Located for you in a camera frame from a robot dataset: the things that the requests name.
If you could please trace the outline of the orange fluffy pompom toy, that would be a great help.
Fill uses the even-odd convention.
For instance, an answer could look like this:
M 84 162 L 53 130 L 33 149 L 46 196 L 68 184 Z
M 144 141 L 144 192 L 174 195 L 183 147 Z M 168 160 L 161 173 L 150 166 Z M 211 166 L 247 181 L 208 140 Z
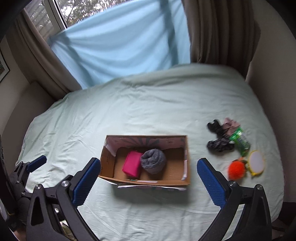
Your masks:
M 231 162 L 228 167 L 228 178 L 229 180 L 239 180 L 245 176 L 246 161 L 241 157 Z

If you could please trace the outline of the yellow framed round mirror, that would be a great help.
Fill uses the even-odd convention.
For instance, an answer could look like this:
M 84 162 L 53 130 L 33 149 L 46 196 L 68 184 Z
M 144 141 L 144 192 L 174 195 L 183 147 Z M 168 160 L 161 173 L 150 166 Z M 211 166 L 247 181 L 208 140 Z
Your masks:
M 265 160 L 262 154 L 258 151 L 252 151 L 247 160 L 247 169 L 252 176 L 261 175 L 265 170 Z

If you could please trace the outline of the black patterned scrunchie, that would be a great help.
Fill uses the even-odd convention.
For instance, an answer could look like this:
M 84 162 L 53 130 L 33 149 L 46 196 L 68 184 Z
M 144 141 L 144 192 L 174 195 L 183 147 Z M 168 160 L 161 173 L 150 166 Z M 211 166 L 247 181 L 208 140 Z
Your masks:
M 231 151 L 234 149 L 234 147 L 234 142 L 228 137 L 220 137 L 207 143 L 207 148 L 214 152 Z

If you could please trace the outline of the green wet wipes pack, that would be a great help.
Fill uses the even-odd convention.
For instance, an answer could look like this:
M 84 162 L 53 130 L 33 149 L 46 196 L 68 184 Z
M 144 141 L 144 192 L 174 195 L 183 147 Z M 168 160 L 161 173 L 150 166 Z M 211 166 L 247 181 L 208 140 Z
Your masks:
M 239 127 L 231 136 L 230 140 L 234 142 L 242 157 L 245 157 L 251 147 L 243 130 Z

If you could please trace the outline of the cardboard box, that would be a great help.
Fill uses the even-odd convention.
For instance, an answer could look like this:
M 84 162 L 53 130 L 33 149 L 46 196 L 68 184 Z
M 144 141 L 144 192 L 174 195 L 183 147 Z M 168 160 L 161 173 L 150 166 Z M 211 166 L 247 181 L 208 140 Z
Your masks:
M 185 190 L 190 184 L 187 136 L 108 135 L 100 161 L 100 178 L 118 188 Z

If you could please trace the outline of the pink pouch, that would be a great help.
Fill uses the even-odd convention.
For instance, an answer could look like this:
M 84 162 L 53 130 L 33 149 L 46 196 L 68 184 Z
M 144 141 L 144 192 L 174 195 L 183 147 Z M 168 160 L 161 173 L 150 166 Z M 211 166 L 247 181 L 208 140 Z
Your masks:
M 134 179 L 138 179 L 141 173 L 141 156 L 143 153 L 137 152 L 137 151 L 130 151 L 125 159 L 122 171 L 125 173 L 128 177 L 132 177 Z

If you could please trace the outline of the pink hair bow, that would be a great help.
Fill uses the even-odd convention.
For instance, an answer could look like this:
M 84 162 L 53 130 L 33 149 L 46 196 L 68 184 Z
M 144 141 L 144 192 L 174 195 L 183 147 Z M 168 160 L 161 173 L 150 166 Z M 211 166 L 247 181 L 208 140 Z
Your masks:
M 228 137 L 232 136 L 239 127 L 240 123 L 231 118 L 225 118 L 224 123 L 222 124 L 224 135 Z

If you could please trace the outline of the brown left curtain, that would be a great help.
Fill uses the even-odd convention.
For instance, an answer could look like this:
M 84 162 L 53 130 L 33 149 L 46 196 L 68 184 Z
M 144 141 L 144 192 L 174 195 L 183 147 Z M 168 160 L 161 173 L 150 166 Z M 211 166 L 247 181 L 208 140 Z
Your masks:
M 82 87 L 22 10 L 6 33 L 11 53 L 29 83 L 37 82 L 58 100 Z

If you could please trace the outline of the brown curtain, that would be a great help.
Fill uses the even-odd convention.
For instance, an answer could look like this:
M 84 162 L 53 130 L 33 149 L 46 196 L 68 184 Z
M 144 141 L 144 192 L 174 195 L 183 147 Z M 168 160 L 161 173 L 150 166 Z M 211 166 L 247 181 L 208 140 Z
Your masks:
M 6 33 L 11 53 L 29 83 L 37 82 L 58 100 L 82 87 L 22 10 Z
M 226 65 L 247 76 L 260 38 L 251 1 L 182 2 L 192 63 Z

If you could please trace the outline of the grey fuzzy rolled sock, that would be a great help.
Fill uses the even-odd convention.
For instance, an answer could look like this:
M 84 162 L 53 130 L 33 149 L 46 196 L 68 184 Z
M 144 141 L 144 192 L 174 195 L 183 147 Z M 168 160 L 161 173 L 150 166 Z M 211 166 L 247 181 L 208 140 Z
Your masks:
M 140 162 L 145 171 L 154 175 L 163 170 L 167 163 L 167 159 L 162 150 L 151 149 L 144 152 L 141 156 Z

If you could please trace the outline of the light blue hanging sheet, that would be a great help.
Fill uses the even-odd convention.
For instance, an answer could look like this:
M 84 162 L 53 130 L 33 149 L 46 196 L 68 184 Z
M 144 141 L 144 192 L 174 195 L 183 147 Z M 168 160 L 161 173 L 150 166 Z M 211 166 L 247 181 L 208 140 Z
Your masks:
M 83 89 L 190 62 L 181 1 L 120 4 L 56 34 L 49 46 Z

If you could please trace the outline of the brown right curtain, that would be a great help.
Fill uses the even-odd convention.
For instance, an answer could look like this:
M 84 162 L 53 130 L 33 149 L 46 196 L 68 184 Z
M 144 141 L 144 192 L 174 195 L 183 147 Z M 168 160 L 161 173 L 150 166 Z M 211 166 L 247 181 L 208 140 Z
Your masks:
M 192 63 L 226 65 L 247 76 L 260 38 L 251 1 L 182 2 Z

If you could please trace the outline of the framed wall picture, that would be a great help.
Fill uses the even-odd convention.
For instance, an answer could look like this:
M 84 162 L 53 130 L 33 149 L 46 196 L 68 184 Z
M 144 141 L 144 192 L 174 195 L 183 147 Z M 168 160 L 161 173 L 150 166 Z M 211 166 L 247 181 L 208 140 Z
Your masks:
M 0 54 L 0 82 L 3 81 L 3 79 L 8 75 L 10 72 L 10 68 L 8 67 L 6 60 L 4 58 L 4 55 L 1 51 Z

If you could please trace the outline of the white window frame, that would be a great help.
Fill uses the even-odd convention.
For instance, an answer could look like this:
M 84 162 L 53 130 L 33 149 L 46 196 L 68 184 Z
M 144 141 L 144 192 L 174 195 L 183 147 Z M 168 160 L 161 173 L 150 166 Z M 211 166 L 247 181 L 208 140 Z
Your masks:
M 25 10 L 45 41 L 67 28 L 58 1 L 33 0 Z

